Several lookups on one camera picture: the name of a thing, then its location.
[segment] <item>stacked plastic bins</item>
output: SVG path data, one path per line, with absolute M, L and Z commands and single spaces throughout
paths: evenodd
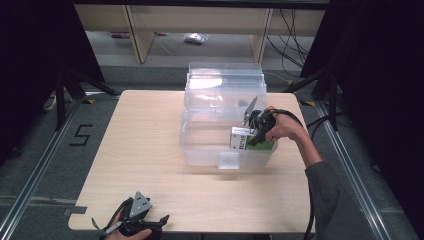
M 277 144 L 268 150 L 230 145 L 232 128 L 247 128 L 244 112 L 255 97 L 255 109 L 265 109 L 266 84 L 259 64 L 191 63 L 180 132 L 186 163 L 220 169 L 265 166 Z

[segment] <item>plastic bag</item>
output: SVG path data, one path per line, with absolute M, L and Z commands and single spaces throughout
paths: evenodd
M 209 34 L 202 33 L 186 33 L 184 34 L 184 42 L 194 43 L 194 44 L 203 44 L 208 41 Z

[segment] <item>human hand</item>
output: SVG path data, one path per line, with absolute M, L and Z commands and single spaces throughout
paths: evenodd
M 265 110 L 276 110 L 274 106 L 269 106 Z M 306 130 L 293 118 L 286 114 L 274 113 L 272 116 L 276 119 L 275 126 L 265 134 L 266 141 L 277 141 L 282 137 L 288 137 L 291 140 L 296 140 L 301 134 L 306 133 Z
M 122 209 L 116 215 L 115 219 L 112 222 L 112 225 L 119 221 L 119 217 L 121 216 L 121 212 L 122 212 Z M 135 234 L 131 237 L 125 237 L 124 235 L 121 234 L 121 232 L 119 232 L 118 229 L 116 229 L 111 234 L 106 236 L 105 240 L 144 240 L 147 237 L 149 237 L 150 234 L 152 234 L 152 230 L 151 229 L 145 229 L 145 230 L 140 231 L 139 233 L 137 233 L 137 234 Z

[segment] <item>cable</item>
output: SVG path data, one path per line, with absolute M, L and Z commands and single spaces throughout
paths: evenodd
M 264 72 L 263 74 L 274 76 L 274 77 L 276 77 L 276 78 L 278 78 L 278 79 L 280 79 L 280 80 L 282 80 L 282 81 L 286 82 L 288 85 L 290 85 L 288 80 L 286 80 L 286 79 L 284 79 L 284 78 L 282 78 L 282 77 L 280 77 L 280 76 L 278 76 L 278 75 L 276 75 L 276 74 L 273 74 L 273 73 L 267 73 L 267 72 Z
M 311 209 L 310 209 L 310 213 L 309 213 L 308 227 L 306 228 L 305 234 L 303 235 L 303 240 L 309 240 L 314 236 L 313 234 L 311 234 L 312 225 L 314 225 L 314 218 L 315 218 L 314 201 L 312 199 L 312 191 L 311 191 L 311 187 L 309 185 L 308 185 L 308 189 L 309 189 L 309 204 L 311 206 Z
M 289 24 L 288 24 L 288 22 L 287 22 L 287 20 L 286 20 L 286 18 L 284 17 L 284 14 L 283 14 L 283 11 L 280 9 L 280 14 L 281 14 L 281 17 L 283 18 L 283 20 L 284 20 L 284 23 L 286 24 L 286 27 L 287 27 L 287 30 L 289 31 L 289 37 L 288 37 L 288 39 L 287 39 L 287 42 L 285 42 L 287 45 L 288 45 L 288 43 L 289 43 L 289 40 L 290 40 L 290 37 L 292 37 L 293 38 L 293 41 L 295 42 L 295 44 L 296 44 L 296 46 L 297 46 L 297 49 L 294 49 L 295 51 L 297 51 L 298 53 L 299 53 L 299 56 L 300 56 L 300 54 L 302 53 L 302 56 L 300 56 L 300 58 L 301 58 L 301 60 L 302 60 L 302 58 L 303 59 L 306 59 L 306 57 L 304 56 L 304 54 L 308 54 L 309 52 L 305 49 L 305 48 L 303 48 L 300 44 L 299 44 L 299 42 L 297 41 L 297 35 L 296 35 L 296 25 L 295 25 L 295 19 L 296 19 L 296 10 L 295 9 L 292 9 L 292 24 L 291 24 L 291 27 L 289 26 Z

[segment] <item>light wood tabletop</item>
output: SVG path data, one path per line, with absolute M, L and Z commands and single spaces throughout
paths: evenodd
M 267 97 L 304 124 L 294 95 Z M 105 227 L 140 191 L 153 205 L 146 220 L 170 215 L 165 232 L 304 232 L 309 193 L 296 144 L 280 139 L 263 168 L 188 166 L 178 140 L 183 100 L 183 91 L 122 93 L 76 204 L 86 212 L 72 214 L 70 228 L 94 230 L 91 218 Z

